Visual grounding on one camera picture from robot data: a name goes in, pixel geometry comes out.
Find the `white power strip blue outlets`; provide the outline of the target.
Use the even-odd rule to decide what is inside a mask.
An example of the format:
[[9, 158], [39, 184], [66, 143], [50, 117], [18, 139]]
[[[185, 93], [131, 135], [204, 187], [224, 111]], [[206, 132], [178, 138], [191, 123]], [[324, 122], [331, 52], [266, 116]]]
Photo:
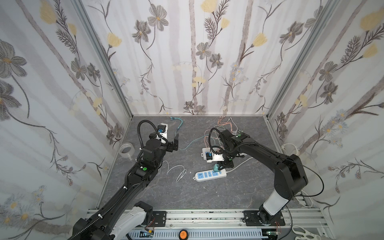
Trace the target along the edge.
[[197, 172], [193, 179], [196, 182], [206, 182], [210, 180], [216, 180], [216, 179], [221, 179], [221, 178], [226, 178], [227, 177], [227, 171], [225, 169], [221, 171], [214, 171], [214, 170], [207, 170], [207, 171], [201, 171]]

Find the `white six-outlet colourful power strip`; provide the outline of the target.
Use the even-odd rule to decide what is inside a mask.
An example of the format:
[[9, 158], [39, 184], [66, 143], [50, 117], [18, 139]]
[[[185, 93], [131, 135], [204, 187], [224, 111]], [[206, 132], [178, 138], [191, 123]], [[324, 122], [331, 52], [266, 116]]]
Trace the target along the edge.
[[217, 155], [211, 151], [210, 148], [202, 148], [201, 157], [207, 162], [223, 162], [223, 155]]

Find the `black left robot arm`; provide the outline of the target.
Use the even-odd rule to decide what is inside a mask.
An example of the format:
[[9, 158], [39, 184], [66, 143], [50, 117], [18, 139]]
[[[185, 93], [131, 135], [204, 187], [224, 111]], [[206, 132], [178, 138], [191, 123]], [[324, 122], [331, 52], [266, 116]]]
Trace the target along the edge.
[[151, 138], [142, 147], [137, 162], [127, 172], [122, 187], [87, 220], [79, 219], [70, 240], [121, 240], [133, 228], [152, 220], [153, 207], [140, 201], [133, 212], [122, 217], [128, 204], [142, 192], [158, 174], [166, 152], [177, 151], [179, 134], [169, 142]]

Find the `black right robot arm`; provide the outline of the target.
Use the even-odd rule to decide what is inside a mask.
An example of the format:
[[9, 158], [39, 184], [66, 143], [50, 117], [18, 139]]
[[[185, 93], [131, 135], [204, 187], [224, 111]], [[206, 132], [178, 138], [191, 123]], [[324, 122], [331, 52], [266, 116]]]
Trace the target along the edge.
[[308, 184], [304, 166], [298, 156], [287, 156], [273, 151], [245, 133], [233, 135], [224, 130], [219, 133], [219, 139], [223, 143], [219, 154], [224, 159], [219, 163], [220, 171], [233, 168], [233, 159], [246, 154], [274, 173], [274, 190], [259, 208], [260, 221], [271, 221]]

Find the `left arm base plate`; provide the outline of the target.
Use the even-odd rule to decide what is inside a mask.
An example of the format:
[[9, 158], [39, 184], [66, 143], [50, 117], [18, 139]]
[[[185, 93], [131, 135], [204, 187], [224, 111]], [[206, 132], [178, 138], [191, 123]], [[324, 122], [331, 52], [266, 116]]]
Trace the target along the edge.
[[146, 228], [165, 227], [167, 220], [167, 211], [154, 211], [149, 222], [145, 225]]

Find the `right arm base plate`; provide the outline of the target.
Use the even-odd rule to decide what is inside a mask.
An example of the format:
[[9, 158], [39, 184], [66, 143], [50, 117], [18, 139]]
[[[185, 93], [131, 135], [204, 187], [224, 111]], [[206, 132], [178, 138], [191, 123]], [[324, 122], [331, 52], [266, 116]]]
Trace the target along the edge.
[[265, 211], [243, 211], [243, 222], [247, 227], [279, 227], [285, 226], [286, 222], [282, 215], [282, 212], [278, 212], [276, 215], [271, 216]]

